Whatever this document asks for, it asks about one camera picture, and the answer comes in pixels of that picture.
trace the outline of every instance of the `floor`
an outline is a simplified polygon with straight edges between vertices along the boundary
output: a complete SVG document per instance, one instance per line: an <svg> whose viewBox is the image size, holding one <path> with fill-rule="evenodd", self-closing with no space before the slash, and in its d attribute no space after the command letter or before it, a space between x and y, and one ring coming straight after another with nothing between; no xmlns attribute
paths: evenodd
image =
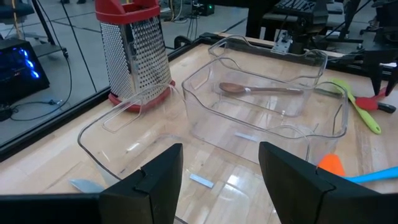
<svg viewBox="0 0 398 224"><path fill-rule="evenodd" d="M33 121L13 121L8 119L0 123L2 134L0 135L0 144L7 142L13 137L33 128L40 123L56 116L61 110L66 110L70 105L74 105L79 101L94 94L95 91L103 89L109 85L104 63L104 53L100 34L100 26L94 14L94 3L88 1L86 4L77 5L75 0L71 4L66 5L68 15L72 24L75 26L77 39L80 43L84 58L86 59L89 71L91 73L93 83L91 82L88 71L85 67L82 56L80 55L78 46L73 37L73 32L69 26L68 19L62 6L56 0L39 0L43 5L46 13L52 21L53 28L62 46L68 49L69 63L72 74L72 93L68 102L60 109L56 110L56 106L50 105L25 105L19 107L19 112L12 115L14 119L30 119L50 111L56 110L48 116ZM235 7L216 6L215 14L197 19L197 30L191 34L191 38L195 38L204 32L221 32L229 29L236 23L247 17L248 10ZM354 22L350 28L350 37L359 37L359 30L364 29L368 25L368 21L375 15L374 9L370 5L360 11L354 18ZM162 30L164 34L167 52L171 52L173 48L174 38L178 35L187 35L189 21L186 23L163 22ZM10 25L0 24L0 33L6 36ZM44 35L44 30L39 22L39 18L34 15L27 17L23 23L24 32L35 32ZM244 35L246 32L246 22L242 22L236 27L230 29L228 33ZM364 46L370 46L373 40L373 34L364 34ZM337 51L348 53L355 50L354 44L335 44L332 46ZM42 90L36 94L17 102L25 103L30 101L49 101L49 100L65 100L71 88L68 64L62 53L58 52L49 56L40 58L40 62L50 81L50 88Z"/></svg>

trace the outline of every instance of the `wooden table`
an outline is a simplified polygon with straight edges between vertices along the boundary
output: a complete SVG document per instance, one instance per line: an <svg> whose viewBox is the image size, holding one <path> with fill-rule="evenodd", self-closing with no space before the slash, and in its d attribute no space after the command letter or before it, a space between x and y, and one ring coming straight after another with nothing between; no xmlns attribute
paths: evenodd
<svg viewBox="0 0 398 224"><path fill-rule="evenodd" d="M170 63L172 78L176 81L178 89L181 89L181 82L187 75L210 61L207 49L208 45L199 45ZM352 85L355 95L371 96L373 93L368 78L327 70L322 80L331 77L346 80ZM398 91L394 90L383 102L398 106ZM104 101L1 163L0 194L78 192L68 180L79 178L105 185L96 166L77 144L76 139L84 126L112 107L109 101ZM375 111L371 114L381 126L381 135L370 132L353 107L349 107L348 130L335 150L348 176L398 166L398 150L395 149L394 140L394 133L398 130L397 113ZM216 153L224 162L232 164L218 172L219 178L224 178L225 182L215 183L212 190L204 186L190 189L190 186L183 184L182 191L186 192L184 196L190 197L180 196L181 206L177 209L177 216L188 223L264 223L264 220L278 223L262 182L259 166L221 149L210 150L212 156ZM215 170L219 169L216 163L213 166ZM228 189L231 186L238 186L241 191L236 193L235 189ZM365 186L382 193L398 192L398 180L368 183ZM201 202L202 209L194 211L193 207L196 205L193 205L192 200L199 203L206 192L214 195L213 201Z"/></svg>

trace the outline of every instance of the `transparent plastic container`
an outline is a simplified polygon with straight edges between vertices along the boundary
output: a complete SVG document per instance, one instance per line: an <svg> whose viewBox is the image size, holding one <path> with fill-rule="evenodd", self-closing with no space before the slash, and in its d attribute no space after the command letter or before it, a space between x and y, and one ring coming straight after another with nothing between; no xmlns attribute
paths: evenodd
<svg viewBox="0 0 398 224"><path fill-rule="evenodd" d="M164 101L149 101L147 96L153 91L169 91L170 95ZM171 145L182 143L183 175L177 217L187 223L280 223L254 159L258 142L284 146L308 161L323 152L321 146L313 154L309 150L312 137L304 136L295 126L262 129L245 119L236 120L221 110L203 106L193 100L196 97L188 90L185 94L187 101L173 86L152 86L86 126L78 143L108 185L132 174ZM212 94L224 103L223 95ZM127 112L131 105L140 106L140 112ZM252 139L237 136L235 131ZM228 146L229 152L218 146ZM192 180L192 174L214 186Z"/></svg>
<svg viewBox="0 0 398 224"><path fill-rule="evenodd" d="M348 102L346 95L336 93L341 87L329 82L299 87L227 63L234 61L214 59L182 83L191 133L197 138L255 163L258 158L253 149L260 141L269 141L318 164L345 135ZM230 93L220 89L220 83L295 88L302 93ZM289 116L297 108L301 115Z"/></svg>
<svg viewBox="0 0 398 224"><path fill-rule="evenodd" d="M223 60L225 67L239 71L257 74L270 80L280 81L286 86L299 86L306 89L298 103L305 104L311 94L311 89L318 84L326 68L327 54L320 50L311 50L303 55L275 52L264 47L251 45L244 37L232 35L215 43L209 48L213 58L230 58ZM275 82L262 82L263 87L275 85ZM292 111L286 111L288 116L300 114L302 106L296 106Z"/></svg>

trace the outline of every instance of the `box grater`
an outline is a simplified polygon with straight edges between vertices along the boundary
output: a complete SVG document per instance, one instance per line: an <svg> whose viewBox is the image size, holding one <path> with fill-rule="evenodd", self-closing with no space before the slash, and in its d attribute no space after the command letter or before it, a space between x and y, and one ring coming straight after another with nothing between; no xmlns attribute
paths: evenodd
<svg viewBox="0 0 398 224"><path fill-rule="evenodd" d="M130 98L149 86L170 83L169 60L160 26L156 0L120 4L119 0L96 0L106 68L114 104ZM144 102L167 97L168 88L152 88ZM132 106L131 110L140 110Z"/></svg>

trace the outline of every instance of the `blue handle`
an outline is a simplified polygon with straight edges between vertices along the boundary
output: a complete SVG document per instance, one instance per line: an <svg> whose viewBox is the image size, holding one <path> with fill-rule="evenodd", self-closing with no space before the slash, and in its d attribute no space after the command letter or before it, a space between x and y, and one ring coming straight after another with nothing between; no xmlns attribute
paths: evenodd
<svg viewBox="0 0 398 224"><path fill-rule="evenodd" d="M380 170L370 174L360 175L357 177L344 177L354 183L371 182L376 180L384 180L398 177L398 167L392 167L385 170Z"/></svg>

